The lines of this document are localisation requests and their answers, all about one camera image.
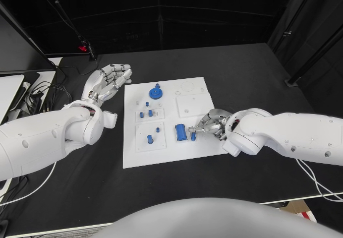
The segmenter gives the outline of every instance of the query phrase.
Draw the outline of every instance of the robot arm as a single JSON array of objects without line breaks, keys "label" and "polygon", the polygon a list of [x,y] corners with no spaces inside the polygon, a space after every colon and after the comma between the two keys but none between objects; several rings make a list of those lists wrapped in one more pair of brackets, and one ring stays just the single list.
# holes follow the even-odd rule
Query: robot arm
[{"label": "robot arm", "polygon": [[104,127],[114,128],[117,121],[117,114],[99,107],[131,83],[131,74],[130,65],[108,65],[91,74],[81,100],[0,126],[0,181],[40,170],[97,143]]},{"label": "robot arm", "polygon": [[343,166],[342,119],[295,113],[272,116],[261,109],[239,111],[225,118],[222,115],[222,110],[210,110],[205,116],[210,123],[203,129],[190,127],[189,132],[213,133],[225,139],[223,149],[232,156],[241,151],[257,155],[268,146],[285,157]]}]

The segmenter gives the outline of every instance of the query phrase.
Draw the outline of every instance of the red light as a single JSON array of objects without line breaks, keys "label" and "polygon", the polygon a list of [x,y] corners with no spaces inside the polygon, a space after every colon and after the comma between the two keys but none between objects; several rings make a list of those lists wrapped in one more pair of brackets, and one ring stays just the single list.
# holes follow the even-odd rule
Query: red light
[{"label": "red light", "polygon": [[81,49],[82,51],[86,51],[86,47],[85,47],[85,46],[79,46],[79,49]]}]

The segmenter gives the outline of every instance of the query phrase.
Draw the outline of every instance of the black tabletop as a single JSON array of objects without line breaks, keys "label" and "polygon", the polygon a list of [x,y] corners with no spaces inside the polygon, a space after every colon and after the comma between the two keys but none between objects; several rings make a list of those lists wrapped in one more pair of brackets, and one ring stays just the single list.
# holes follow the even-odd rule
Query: black tabletop
[{"label": "black tabletop", "polygon": [[[300,89],[284,84],[290,76],[267,44],[110,54],[98,62],[99,68],[130,64],[133,83],[203,76],[215,107],[231,112],[261,108],[272,114],[313,113]],[[95,63],[88,57],[69,57],[61,65],[86,72]],[[76,100],[89,75],[79,76],[72,68],[63,71]],[[58,99],[61,108],[68,98],[61,93]],[[118,113],[115,128],[104,129],[99,141],[58,162],[40,190],[7,207],[7,236],[114,222],[153,205],[186,198],[261,203],[319,194],[295,160],[267,147],[257,156],[226,154],[123,169],[124,87],[101,109]],[[308,165],[319,181],[342,192],[343,167]],[[30,183],[17,197],[40,185],[50,168],[29,175]]]}]

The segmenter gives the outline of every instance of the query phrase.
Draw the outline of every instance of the monitor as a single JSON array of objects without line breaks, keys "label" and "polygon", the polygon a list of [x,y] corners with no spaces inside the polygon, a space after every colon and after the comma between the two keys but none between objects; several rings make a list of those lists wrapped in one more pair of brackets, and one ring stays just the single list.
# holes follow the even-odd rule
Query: monitor
[{"label": "monitor", "polygon": [[53,71],[39,48],[0,8],[0,74]]}]

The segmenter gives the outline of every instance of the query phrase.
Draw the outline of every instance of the blue part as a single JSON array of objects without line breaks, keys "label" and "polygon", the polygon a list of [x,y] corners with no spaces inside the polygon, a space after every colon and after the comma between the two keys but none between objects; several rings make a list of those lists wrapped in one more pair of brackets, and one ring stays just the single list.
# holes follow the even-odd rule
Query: blue part
[{"label": "blue part", "polygon": [[151,135],[148,135],[148,144],[153,144],[153,143],[154,143],[153,137]]},{"label": "blue part", "polygon": [[190,134],[190,140],[192,140],[192,141],[196,140],[195,132],[192,132],[192,134]]},{"label": "blue part", "polygon": [[177,125],[174,126],[174,129],[176,129],[177,141],[187,140],[187,135],[186,135],[186,130],[184,130],[184,124],[177,124]]},{"label": "blue part", "polygon": [[156,84],[156,87],[150,90],[148,96],[150,96],[153,99],[161,98],[161,96],[163,96],[163,91],[161,91],[161,89],[160,89],[160,85],[159,85],[159,84]]}]

